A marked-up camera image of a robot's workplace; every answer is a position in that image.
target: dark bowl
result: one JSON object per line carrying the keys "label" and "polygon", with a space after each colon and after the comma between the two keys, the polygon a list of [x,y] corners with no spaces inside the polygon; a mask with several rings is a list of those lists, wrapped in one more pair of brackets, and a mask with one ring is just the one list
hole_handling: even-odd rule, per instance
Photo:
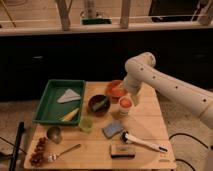
{"label": "dark bowl", "polygon": [[90,98],[88,102],[89,113],[95,114],[96,116],[105,115],[110,108],[110,100],[105,95],[95,95]]}

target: gray floor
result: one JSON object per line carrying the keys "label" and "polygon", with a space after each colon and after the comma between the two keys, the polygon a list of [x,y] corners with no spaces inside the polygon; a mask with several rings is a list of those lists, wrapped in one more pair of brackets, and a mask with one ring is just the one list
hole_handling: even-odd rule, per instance
{"label": "gray floor", "polygon": [[[188,133],[210,144],[211,130],[201,123],[197,118],[183,109],[181,106],[171,102],[164,96],[158,94],[160,107],[165,119],[169,135],[182,132]],[[22,138],[21,147],[26,150],[27,142],[33,130],[32,117],[38,105],[38,101],[1,102],[0,103],[0,136],[14,142],[18,123],[25,123],[26,132]],[[207,150],[195,140],[176,136],[171,139],[176,158],[181,158],[193,165],[197,171],[202,171]],[[12,147],[0,140],[0,151],[10,153]],[[21,167],[23,157],[18,160],[17,170]],[[0,163],[0,170],[7,170],[8,162]],[[177,171],[190,171],[191,169],[182,162],[177,162]]]}

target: green container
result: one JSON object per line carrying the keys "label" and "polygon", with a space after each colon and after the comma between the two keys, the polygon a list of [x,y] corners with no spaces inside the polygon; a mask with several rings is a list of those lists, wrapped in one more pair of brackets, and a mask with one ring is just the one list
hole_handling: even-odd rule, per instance
{"label": "green container", "polygon": [[[67,89],[72,89],[78,93],[81,99],[66,103],[58,103],[58,98],[60,98]],[[77,125],[81,118],[84,91],[84,80],[49,80],[33,122],[51,125]],[[64,115],[77,107],[79,107],[79,111],[71,121],[63,122],[60,120]]]}

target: sponge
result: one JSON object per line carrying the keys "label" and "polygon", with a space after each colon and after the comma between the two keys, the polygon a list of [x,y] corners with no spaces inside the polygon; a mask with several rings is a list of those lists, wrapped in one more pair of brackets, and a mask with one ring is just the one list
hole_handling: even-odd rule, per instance
{"label": "sponge", "polygon": [[117,133],[124,130],[123,126],[121,125],[120,121],[116,120],[106,127],[102,128],[104,135],[109,139],[112,138]]}

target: metal spoon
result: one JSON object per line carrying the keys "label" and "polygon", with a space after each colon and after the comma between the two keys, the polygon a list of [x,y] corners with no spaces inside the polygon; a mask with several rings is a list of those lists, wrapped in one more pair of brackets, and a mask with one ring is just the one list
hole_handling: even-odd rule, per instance
{"label": "metal spoon", "polygon": [[48,157],[47,157],[47,161],[48,162],[54,162],[59,156],[61,156],[62,154],[64,154],[64,153],[67,153],[68,151],[71,151],[71,150],[75,150],[75,149],[77,149],[77,148],[79,148],[79,147],[81,147],[81,144],[77,144],[77,145],[75,145],[75,146],[72,146],[72,147],[70,147],[70,148],[68,148],[67,150],[65,150],[65,151],[63,151],[63,152],[61,152],[61,153],[59,153],[59,154],[51,154],[51,155],[49,155]]}
{"label": "metal spoon", "polygon": [[62,140],[60,127],[58,126],[50,127],[47,130],[47,138],[52,140],[54,143],[59,144]]}

